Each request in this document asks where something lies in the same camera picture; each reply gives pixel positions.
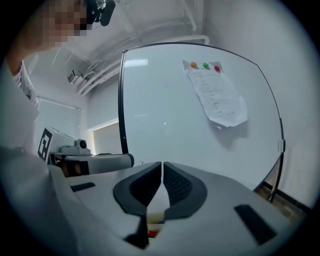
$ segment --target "orange magnet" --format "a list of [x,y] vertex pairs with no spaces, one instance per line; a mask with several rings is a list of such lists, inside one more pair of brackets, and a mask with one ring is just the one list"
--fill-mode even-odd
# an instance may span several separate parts
[[197,67],[197,63],[195,63],[194,61],[191,61],[190,66],[195,69]]

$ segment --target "person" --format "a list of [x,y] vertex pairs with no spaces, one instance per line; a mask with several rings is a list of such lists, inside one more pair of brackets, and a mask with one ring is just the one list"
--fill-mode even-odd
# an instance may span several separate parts
[[[38,109],[37,94],[28,77],[24,59],[32,54],[61,46],[69,36],[87,24],[87,0],[46,0],[28,19],[6,54],[16,85]],[[23,143],[24,152],[33,154],[35,127]]]

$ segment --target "black head-mounted device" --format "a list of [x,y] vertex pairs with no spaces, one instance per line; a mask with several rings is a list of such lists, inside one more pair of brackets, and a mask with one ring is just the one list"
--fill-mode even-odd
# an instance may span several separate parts
[[107,26],[116,7],[113,0],[86,0],[86,23],[92,25],[100,22]]

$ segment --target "marker board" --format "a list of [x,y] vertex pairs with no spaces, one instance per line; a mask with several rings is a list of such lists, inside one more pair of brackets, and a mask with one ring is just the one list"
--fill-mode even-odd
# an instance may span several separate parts
[[[219,62],[247,105],[248,120],[216,128],[206,116],[182,61]],[[282,154],[273,93],[253,62],[214,47],[163,43],[124,51],[119,80],[123,153],[135,165],[174,162],[233,178],[254,190]]]

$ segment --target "white ceiling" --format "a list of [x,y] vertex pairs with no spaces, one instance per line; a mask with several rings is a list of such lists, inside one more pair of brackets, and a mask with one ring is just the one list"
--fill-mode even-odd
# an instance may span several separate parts
[[92,63],[113,61],[123,50],[172,37],[202,33],[204,0],[186,0],[197,24],[193,31],[183,0],[116,0],[110,24],[83,31],[66,44],[73,54]]

